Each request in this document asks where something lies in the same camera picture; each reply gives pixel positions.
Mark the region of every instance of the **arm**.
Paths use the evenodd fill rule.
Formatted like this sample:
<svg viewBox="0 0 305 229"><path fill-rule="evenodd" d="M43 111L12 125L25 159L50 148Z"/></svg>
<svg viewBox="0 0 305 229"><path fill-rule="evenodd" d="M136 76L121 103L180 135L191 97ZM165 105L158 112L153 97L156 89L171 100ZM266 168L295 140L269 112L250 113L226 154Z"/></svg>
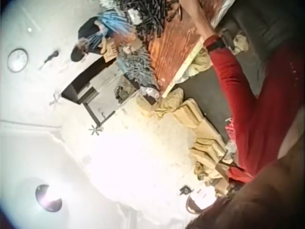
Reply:
<svg viewBox="0 0 305 229"><path fill-rule="evenodd" d="M218 36L206 19L198 0L180 0L180 4L192 16L199 34L205 40L204 45L212 44ZM235 127L241 126L249 120L256 103L249 82L237 59L228 49L213 50L210 57L230 106Z"/></svg>

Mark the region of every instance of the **round light fixture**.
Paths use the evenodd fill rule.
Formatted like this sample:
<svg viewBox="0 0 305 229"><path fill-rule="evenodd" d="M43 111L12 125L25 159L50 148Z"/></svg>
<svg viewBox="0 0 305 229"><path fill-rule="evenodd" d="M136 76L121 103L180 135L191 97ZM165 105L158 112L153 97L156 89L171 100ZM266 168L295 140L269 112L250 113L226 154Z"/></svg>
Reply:
<svg viewBox="0 0 305 229"><path fill-rule="evenodd" d="M13 50L8 57L8 68L13 73L21 72L28 63L28 54L24 49Z"/></svg>
<svg viewBox="0 0 305 229"><path fill-rule="evenodd" d="M49 185L39 185L36 188L36 200L46 211L57 212L62 207L62 199L59 193Z"/></svg>

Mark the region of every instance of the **red sleeve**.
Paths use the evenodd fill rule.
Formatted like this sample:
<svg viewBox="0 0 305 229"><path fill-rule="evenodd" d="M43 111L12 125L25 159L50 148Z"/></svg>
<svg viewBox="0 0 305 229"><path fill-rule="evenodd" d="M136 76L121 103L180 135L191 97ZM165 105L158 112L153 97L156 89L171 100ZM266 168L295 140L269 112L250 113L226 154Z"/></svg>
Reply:
<svg viewBox="0 0 305 229"><path fill-rule="evenodd" d="M212 44L218 37L208 38L204 45ZM215 49L210 57L216 71L221 88L230 106L235 128L239 129L254 110L256 97L253 95L249 82L236 57L229 49Z"/></svg>

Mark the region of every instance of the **table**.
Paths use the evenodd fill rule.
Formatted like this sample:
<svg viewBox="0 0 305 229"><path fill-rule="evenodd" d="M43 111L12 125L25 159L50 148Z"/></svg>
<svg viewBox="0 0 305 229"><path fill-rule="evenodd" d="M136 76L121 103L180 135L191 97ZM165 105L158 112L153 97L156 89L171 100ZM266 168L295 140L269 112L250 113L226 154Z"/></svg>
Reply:
<svg viewBox="0 0 305 229"><path fill-rule="evenodd" d="M207 18L216 27L234 0L200 0ZM202 48L203 41L197 34L190 16L184 12L183 20L175 17L165 25L161 38L149 44L152 67L160 86L162 97L166 97L195 56Z"/></svg>

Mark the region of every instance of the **metal rods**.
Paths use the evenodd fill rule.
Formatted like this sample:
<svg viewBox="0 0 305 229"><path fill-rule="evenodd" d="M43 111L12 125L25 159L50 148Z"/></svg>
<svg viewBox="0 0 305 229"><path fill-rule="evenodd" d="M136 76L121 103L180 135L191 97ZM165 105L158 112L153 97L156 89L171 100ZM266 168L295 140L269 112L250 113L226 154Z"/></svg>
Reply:
<svg viewBox="0 0 305 229"><path fill-rule="evenodd" d="M178 0L120 0L120 7L123 11L134 9L139 12L142 23L136 26L136 31L138 37L147 43L154 35L161 37L168 12L175 3Z"/></svg>

